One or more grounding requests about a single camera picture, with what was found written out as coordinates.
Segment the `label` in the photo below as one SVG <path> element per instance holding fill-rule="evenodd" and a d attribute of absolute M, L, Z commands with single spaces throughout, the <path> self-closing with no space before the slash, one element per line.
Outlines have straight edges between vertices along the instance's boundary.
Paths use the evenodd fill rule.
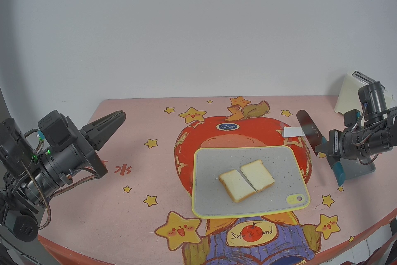
<path fill-rule="evenodd" d="M 334 151 L 335 153 L 338 152 L 338 142 L 339 142 L 339 132 L 335 131 L 335 144 L 334 144 Z"/>
<path fill-rule="evenodd" d="M 226 244 L 231 247 L 252 247 L 266 244 L 277 236 L 274 223 L 263 221 L 242 222 L 226 234 Z"/>
<path fill-rule="evenodd" d="M 236 130 L 239 129 L 240 126 L 235 123 L 222 123 L 216 125 L 216 128 L 219 130 Z"/>

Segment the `white wall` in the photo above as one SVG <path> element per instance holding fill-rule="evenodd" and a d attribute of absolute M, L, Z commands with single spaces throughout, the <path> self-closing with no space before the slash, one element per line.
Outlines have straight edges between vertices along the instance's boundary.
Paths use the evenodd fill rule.
<path fill-rule="evenodd" d="M 103 99 L 338 94 L 397 83 L 397 0 L 0 0 L 0 86 L 24 129 Z"/>

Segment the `knife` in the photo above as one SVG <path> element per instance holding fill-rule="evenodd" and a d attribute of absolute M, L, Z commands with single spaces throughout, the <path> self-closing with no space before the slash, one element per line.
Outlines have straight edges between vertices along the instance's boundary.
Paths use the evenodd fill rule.
<path fill-rule="evenodd" d="M 345 182 L 346 175 L 345 171 L 343 170 L 340 158 L 330 156 L 328 154 L 327 139 L 321 134 L 320 130 L 305 110 L 301 109 L 297 113 L 297 119 L 316 156 L 318 155 L 318 152 L 316 152 L 315 150 L 316 146 L 322 145 L 322 147 L 320 148 L 324 150 L 324 153 L 327 156 L 328 164 L 334 172 L 336 181 L 338 182 L 338 186 L 341 186 Z"/>

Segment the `blue oval label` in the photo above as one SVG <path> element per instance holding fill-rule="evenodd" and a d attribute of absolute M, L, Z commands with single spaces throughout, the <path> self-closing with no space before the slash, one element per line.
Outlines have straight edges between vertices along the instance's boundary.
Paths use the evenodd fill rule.
<path fill-rule="evenodd" d="M 235 123 L 222 123 L 216 125 L 216 128 L 219 130 L 236 130 L 239 129 L 240 126 Z"/>

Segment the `black knife blade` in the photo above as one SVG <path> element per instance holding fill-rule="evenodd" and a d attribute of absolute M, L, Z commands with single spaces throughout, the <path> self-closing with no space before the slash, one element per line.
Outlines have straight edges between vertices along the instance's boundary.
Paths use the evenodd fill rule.
<path fill-rule="evenodd" d="M 310 115 L 305 110 L 301 109 L 297 113 L 297 119 L 300 123 L 300 127 L 302 127 L 302 130 L 306 135 L 306 138 L 310 146 L 312 147 L 314 153 L 317 156 L 318 152 L 316 152 L 314 149 L 316 148 L 317 145 L 322 144 L 323 135 L 321 134 L 316 124 L 313 122 Z"/>

